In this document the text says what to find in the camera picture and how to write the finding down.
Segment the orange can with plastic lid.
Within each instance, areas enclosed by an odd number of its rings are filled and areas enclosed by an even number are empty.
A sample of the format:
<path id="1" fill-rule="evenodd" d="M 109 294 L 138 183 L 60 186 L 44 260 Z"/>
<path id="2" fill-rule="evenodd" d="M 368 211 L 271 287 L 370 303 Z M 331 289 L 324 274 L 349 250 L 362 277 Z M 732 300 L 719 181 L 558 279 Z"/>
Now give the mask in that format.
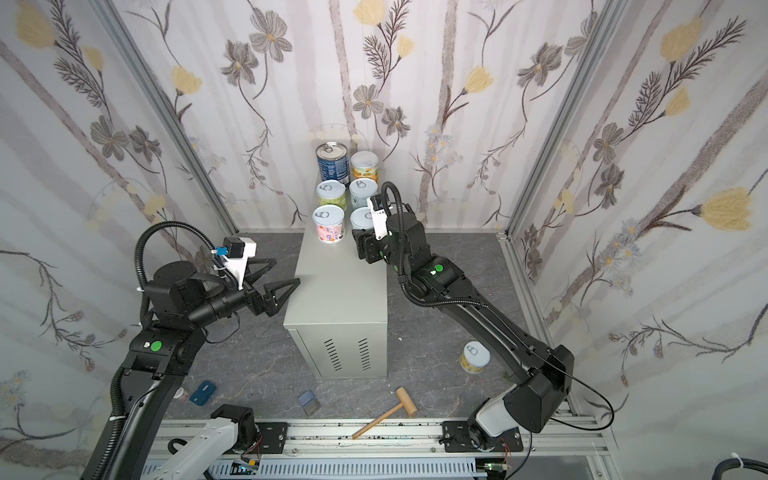
<path id="1" fill-rule="evenodd" d="M 352 175 L 355 179 L 368 178 L 375 182 L 379 178 L 379 157 L 372 151 L 357 151 L 350 158 Z"/>

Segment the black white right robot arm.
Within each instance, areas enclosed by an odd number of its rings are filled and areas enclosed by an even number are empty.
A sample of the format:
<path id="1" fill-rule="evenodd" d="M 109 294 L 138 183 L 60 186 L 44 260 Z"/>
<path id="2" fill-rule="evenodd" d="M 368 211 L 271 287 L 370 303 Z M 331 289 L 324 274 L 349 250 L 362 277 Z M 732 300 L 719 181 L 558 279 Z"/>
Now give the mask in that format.
<path id="1" fill-rule="evenodd" d="M 524 331 L 483 297 L 452 260 L 432 253 L 424 225 L 402 201 L 394 183 L 384 182 L 367 204 L 373 226 L 353 233 L 359 258 L 369 264 L 385 262 L 395 271 L 409 302 L 434 308 L 456 321 L 512 378 L 510 388 L 483 402 L 468 417 L 470 445 L 490 451 L 517 428 L 541 432 L 579 381 L 573 353 Z"/>

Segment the blue labelled tin can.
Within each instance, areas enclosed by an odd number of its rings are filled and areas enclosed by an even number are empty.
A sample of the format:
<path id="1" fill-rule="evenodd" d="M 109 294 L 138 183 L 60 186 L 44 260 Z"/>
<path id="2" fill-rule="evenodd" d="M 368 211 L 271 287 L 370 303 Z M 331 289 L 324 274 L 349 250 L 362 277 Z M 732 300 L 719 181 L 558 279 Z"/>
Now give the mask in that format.
<path id="1" fill-rule="evenodd" d="M 315 155 L 323 181 L 336 180 L 344 185 L 349 183 L 348 149 L 344 144 L 325 142 L 316 148 Z"/>

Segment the teal labelled white can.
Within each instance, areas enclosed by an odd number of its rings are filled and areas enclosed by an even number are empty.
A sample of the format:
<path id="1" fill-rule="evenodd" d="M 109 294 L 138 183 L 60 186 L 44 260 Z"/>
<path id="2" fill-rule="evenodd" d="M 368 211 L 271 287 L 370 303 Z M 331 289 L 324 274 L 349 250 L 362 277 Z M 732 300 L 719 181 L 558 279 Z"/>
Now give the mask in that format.
<path id="1" fill-rule="evenodd" d="M 367 200 L 378 193 L 378 184 L 370 178 L 356 178 L 350 182 L 348 191 L 352 209 L 365 208 Z"/>

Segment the pink labelled white can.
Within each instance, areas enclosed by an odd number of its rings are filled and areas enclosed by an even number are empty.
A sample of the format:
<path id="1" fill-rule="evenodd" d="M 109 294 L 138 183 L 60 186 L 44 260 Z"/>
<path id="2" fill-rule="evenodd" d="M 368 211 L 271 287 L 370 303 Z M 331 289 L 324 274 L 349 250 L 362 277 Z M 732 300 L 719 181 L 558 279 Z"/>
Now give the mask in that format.
<path id="1" fill-rule="evenodd" d="M 345 211 L 333 204 L 317 207 L 312 219 L 318 239 L 324 244 L 335 244 L 345 236 Z"/>

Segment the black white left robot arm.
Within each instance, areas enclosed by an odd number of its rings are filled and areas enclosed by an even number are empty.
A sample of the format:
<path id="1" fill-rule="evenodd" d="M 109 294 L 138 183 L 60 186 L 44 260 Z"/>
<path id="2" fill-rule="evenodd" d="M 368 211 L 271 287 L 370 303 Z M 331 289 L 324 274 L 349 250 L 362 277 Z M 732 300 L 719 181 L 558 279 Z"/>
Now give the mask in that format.
<path id="1" fill-rule="evenodd" d="M 212 255 L 212 273 L 189 261 L 175 261 L 147 276 L 144 249 L 156 233 L 180 228 L 197 236 Z M 138 238 L 134 268 L 139 291 L 140 332 L 110 383 L 111 413 L 83 473 L 85 479 L 137 479 L 151 442 L 194 360 L 207 341 L 208 327 L 238 315 L 277 315 L 299 287 L 298 278 L 255 283 L 275 265 L 258 259 L 256 245 L 230 236 L 216 246 L 198 228 L 181 221 L 162 221 Z"/>

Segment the green labelled white can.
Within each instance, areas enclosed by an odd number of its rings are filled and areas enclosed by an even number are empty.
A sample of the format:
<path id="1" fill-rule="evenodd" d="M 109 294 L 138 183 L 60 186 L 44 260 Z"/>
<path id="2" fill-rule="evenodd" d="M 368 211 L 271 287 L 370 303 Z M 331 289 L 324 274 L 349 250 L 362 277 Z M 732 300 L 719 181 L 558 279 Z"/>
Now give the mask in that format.
<path id="1" fill-rule="evenodd" d="M 342 210 L 347 209 L 346 186 L 338 180 L 324 180 L 316 187 L 318 203 L 322 205 L 336 205 Z"/>

